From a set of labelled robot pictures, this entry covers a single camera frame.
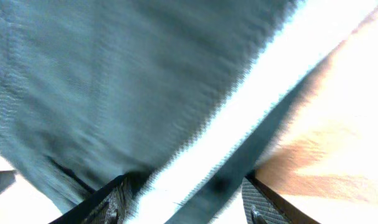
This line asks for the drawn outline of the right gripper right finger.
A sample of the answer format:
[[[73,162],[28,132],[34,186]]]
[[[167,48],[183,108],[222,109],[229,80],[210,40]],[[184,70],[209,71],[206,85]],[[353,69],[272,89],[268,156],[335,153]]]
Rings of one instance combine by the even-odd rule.
[[[319,224],[249,175],[242,182],[242,198],[248,224]]]

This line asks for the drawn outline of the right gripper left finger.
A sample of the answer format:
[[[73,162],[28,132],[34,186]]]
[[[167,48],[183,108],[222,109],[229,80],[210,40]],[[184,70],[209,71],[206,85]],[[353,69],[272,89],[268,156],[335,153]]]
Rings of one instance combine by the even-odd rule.
[[[50,224],[122,224],[130,215],[136,178],[120,175]]]

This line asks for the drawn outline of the light blue t-shirt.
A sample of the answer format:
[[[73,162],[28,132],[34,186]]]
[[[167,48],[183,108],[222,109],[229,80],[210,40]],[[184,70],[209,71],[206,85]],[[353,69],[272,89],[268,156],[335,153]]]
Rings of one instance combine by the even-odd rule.
[[[309,1],[0,1],[0,153],[62,215],[120,175],[123,223],[245,223],[295,85],[244,92]]]

